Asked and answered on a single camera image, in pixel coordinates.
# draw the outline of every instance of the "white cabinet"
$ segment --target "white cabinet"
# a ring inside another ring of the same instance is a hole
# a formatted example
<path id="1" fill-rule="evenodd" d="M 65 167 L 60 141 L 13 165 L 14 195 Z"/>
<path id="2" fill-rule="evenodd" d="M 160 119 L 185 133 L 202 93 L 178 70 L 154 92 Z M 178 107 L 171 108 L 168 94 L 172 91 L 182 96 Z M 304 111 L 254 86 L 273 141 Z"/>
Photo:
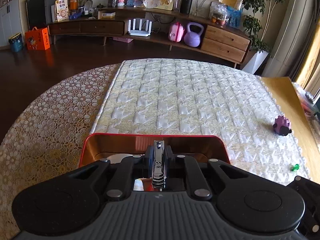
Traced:
<path id="1" fill-rule="evenodd" d="M 9 45 L 8 39 L 22 32 L 19 0 L 12 0 L 0 8 L 0 47 Z"/>

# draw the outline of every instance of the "black cylindrical speaker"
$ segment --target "black cylindrical speaker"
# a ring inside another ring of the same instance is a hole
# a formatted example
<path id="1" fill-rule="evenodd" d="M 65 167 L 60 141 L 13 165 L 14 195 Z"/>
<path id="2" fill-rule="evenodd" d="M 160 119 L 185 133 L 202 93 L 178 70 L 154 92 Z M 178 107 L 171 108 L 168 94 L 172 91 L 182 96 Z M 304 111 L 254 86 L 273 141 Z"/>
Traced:
<path id="1" fill-rule="evenodd" d="M 184 14 L 189 14 L 192 5 L 192 0 L 181 0 L 180 12 Z"/>

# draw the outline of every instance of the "yellow curtain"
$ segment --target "yellow curtain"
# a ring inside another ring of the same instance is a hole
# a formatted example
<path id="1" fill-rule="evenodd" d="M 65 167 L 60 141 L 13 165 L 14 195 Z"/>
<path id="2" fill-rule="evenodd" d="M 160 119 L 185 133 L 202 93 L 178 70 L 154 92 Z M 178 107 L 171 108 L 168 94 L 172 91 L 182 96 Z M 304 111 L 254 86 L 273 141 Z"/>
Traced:
<path id="1" fill-rule="evenodd" d="M 309 45 L 308 51 L 304 58 L 303 64 L 299 70 L 296 82 L 302 87 L 305 88 L 308 85 L 308 82 L 315 67 L 315 63 L 320 51 L 320 18 L 317 22 L 315 33 Z"/>

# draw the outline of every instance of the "pink storage box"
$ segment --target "pink storage box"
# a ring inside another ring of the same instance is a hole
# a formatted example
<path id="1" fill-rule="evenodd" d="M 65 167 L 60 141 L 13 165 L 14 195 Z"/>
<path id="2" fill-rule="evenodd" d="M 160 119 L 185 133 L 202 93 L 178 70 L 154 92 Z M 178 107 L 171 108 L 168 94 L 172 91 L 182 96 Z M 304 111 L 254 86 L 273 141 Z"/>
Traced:
<path id="1" fill-rule="evenodd" d="M 169 40 L 179 42 L 181 41 L 184 34 L 184 27 L 181 23 L 176 22 L 170 26 L 169 30 Z"/>
<path id="2" fill-rule="evenodd" d="M 129 43 L 129 42 L 133 41 L 133 39 L 119 38 L 119 37 L 112 37 L 112 39 L 113 39 L 114 41 L 122 41 L 122 42 L 125 42 L 125 43 Z"/>

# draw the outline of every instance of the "white planter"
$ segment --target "white planter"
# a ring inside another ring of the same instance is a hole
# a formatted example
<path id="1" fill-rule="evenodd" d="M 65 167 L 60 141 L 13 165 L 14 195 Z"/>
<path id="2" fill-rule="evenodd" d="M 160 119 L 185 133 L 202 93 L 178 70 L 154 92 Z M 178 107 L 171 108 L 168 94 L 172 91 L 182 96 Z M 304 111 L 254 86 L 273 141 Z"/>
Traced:
<path id="1" fill-rule="evenodd" d="M 247 65 L 244 66 L 242 70 L 247 73 L 254 74 L 267 56 L 268 52 L 266 51 L 257 52 L 253 55 L 253 57 L 250 59 Z"/>

